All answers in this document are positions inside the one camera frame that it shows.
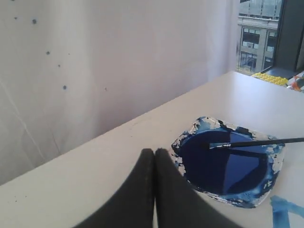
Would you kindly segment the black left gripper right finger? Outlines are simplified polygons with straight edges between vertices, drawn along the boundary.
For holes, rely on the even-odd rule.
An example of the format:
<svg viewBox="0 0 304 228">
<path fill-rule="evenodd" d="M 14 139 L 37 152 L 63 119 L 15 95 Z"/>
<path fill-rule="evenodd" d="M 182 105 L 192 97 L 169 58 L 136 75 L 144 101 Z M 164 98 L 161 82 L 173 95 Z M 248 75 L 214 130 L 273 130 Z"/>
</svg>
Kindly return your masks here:
<svg viewBox="0 0 304 228">
<path fill-rule="evenodd" d="M 156 211 L 160 228 L 233 228 L 181 176 L 166 149 L 155 152 Z"/>
</svg>

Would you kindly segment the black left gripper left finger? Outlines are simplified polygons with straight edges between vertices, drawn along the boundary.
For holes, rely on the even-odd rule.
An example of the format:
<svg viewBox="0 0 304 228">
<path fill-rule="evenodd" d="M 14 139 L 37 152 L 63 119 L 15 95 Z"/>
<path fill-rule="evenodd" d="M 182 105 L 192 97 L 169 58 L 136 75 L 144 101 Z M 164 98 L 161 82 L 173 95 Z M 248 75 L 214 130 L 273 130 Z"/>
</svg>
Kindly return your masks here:
<svg viewBox="0 0 304 228">
<path fill-rule="evenodd" d="M 131 173 L 116 193 L 77 228 L 152 228 L 154 153 L 142 149 Z"/>
</svg>

